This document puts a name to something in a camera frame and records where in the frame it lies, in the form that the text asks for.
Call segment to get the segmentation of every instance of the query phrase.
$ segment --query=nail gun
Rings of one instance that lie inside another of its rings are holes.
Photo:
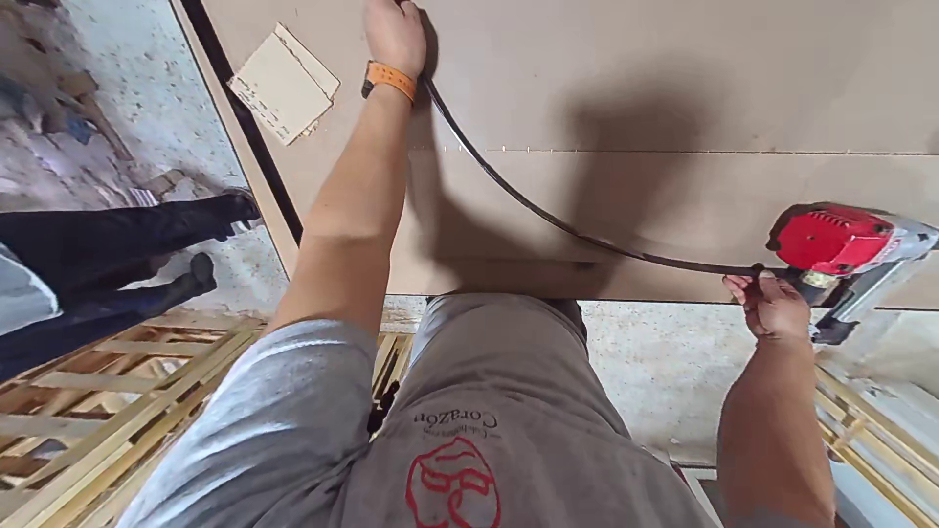
[[[812,341],[839,345],[937,242],[939,230],[931,225],[820,202],[783,212],[766,247],[790,266],[787,279],[809,304],[832,306],[812,329]]]

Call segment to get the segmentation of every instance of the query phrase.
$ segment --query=person's right hand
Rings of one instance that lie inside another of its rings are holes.
[[[808,304],[793,285],[769,271],[760,277],[725,275],[724,286],[744,307],[747,326],[757,339],[808,340]]]
[[[417,80],[427,56],[421,12],[413,2],[367,0],[365,38],[372,57]]]

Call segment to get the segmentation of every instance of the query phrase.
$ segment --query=forearm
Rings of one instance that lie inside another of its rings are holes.
[[[404,207],[410,110],[411,102],[400,90],[375,87],[304,219],[303,242],[335,239],[391,247]]]
[[[831,526],[834,484],[815,417],[808,339],[761,339],[721,413],[718,479],[733,519],[761,509]]]
[[[405,201],[411,102],[378,85],[303,220],[300,255],[270,329],[307,318],[377,332],[394,233]]]

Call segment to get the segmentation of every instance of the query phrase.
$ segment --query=red logo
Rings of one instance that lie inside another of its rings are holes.
[[[499,526],[496,479],[479,449],[462,437],[411,462],[405,501],[418,528]]]

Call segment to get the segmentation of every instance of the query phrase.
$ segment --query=wooden framing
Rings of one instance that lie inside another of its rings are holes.
[[[178,312],[0,384],[0,528],[113,525],[262,328]]]
[[[939,460],[847,384],[815,367],[816,410],[829,450],[919,528],[939,528]]]
[[[404,378],[410,366],[411,346],[414,334],[383,332],[378,335],[378,355],[372,375],[372,399],[380,401],[392,382]]]

